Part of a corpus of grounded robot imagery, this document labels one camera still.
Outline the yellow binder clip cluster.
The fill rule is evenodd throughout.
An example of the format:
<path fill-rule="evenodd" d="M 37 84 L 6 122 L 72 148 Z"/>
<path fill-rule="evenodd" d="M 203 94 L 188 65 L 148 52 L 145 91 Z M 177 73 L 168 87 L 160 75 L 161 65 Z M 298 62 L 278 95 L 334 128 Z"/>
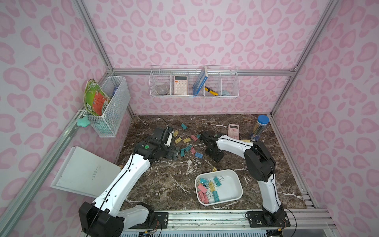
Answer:
<path fill-rule="evenodd" d="M 212 181 L 209 181 L 208 186 L 209 186 L 209 190 L 210 190 L 211 192 L 216 191 L 216 188 L 215 188 L 216 185 L 215 185 Z"/>

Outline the pink binder clip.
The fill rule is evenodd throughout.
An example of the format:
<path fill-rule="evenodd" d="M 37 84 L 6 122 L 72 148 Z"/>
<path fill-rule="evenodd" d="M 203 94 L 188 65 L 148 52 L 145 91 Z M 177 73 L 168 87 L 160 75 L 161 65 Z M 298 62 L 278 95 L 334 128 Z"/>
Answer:
<path fill-rule="evenodd" d="M 207 196 L 207 189 L 202 184 L 199 184 L 197 188 L 199 189 L 198 197 L 199 197 L 200 201 L 204 204 L 209 204 L 209 199 Z"/>

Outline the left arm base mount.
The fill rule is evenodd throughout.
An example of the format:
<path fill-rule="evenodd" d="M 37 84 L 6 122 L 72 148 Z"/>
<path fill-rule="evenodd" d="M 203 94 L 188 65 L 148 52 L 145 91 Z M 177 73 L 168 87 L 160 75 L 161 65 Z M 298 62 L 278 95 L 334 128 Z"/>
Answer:
<path fill-rule="evenodd" d="M 167 229 L 169 213 L 158 211 L 144 203 L 138 203 L 135 207 L 120 212 L 124 218 L 124 230 L 127 229 Z"/>

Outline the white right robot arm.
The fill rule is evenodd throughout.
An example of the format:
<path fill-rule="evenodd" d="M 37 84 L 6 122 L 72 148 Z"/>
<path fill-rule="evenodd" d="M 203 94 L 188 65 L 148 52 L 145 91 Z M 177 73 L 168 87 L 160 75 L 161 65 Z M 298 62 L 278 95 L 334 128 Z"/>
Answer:
<path fill-rule="evenodd" d="M 215 162 L 224 157 L 224 151 L 245 159 L 250 175 L 259 184 L 263 211 L 276 214 L 283 209 L 275 183 L 276 162 L 263 142 L 243 142 L 212 131 L 201 133 L 200 139 L 206 145 L 205 154 Z"/>

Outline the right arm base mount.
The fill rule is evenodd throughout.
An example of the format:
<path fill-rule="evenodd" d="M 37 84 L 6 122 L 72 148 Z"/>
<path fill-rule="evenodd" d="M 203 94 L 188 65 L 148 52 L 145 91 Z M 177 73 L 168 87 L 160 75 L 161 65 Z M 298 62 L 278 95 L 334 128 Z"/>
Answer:
<path fill-rule="evenodd" d="M 283 207 L 275 213 L 264 209 L 262 211 L 248 211 L 245 218 L 249 221 L 251 228 L 286 228 L 291 227 L 290 220 Z"/>

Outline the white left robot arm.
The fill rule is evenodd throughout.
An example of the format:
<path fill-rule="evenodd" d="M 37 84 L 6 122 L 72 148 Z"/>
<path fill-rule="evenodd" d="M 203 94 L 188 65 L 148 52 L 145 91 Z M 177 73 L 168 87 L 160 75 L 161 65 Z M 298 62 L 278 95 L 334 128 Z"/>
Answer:
<path fill-rule="evenodd" d="M 173 129 L 156 128 L 152 136 L 140 141 L 127 164 L 111 184 L 92 203 L 79 209 L 82 231 L 88 237 L 119 237 L 130 228 L 141 229 L 140 237 L 152 236 L 167 227 L 168 214 L 155 213 L 152 206 L 140 202 L 135 207 L 121 207 L 140 177 L 160 159 L 173 155 Z"/>

